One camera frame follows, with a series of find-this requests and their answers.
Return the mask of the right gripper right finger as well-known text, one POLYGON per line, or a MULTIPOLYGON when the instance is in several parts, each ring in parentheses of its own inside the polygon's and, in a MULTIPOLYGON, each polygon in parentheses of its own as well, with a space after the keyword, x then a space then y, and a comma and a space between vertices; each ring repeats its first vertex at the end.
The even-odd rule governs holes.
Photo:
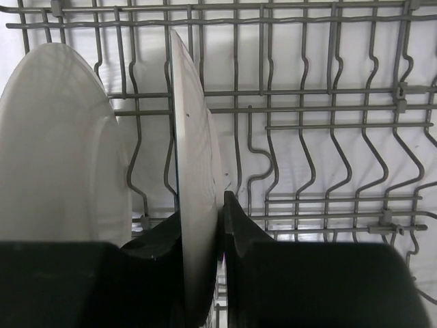
POLYGON ((231 191, 223 218, 230 327, 429 327, 391 246, 276 241, 231 191))

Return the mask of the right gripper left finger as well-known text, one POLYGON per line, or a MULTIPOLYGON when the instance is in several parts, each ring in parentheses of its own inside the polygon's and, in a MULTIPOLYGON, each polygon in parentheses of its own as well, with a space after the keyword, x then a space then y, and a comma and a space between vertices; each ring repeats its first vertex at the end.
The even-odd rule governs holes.
POLYGON ((183 327, 180 216, 123 247, 3 242, 2 327, 183 327))

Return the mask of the white plate with rings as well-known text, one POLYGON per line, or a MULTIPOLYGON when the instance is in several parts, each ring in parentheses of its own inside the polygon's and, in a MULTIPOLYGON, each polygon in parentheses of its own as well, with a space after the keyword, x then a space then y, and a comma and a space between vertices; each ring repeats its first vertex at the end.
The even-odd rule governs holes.
POLYGON ((1 95, 1 240, 125 245, 128 164, 89 64, 62 43, 26 54, 1 95))

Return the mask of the white plate blue rim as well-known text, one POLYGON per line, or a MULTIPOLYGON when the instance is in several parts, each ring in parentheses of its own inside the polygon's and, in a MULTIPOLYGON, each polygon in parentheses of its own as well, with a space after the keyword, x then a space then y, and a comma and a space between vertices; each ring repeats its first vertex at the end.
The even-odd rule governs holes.
POLYGON ((177 31, 171 31, 170 40, 185 325, 200 327, 208 317, 216 279, 219 152, 194 62, 177 31))

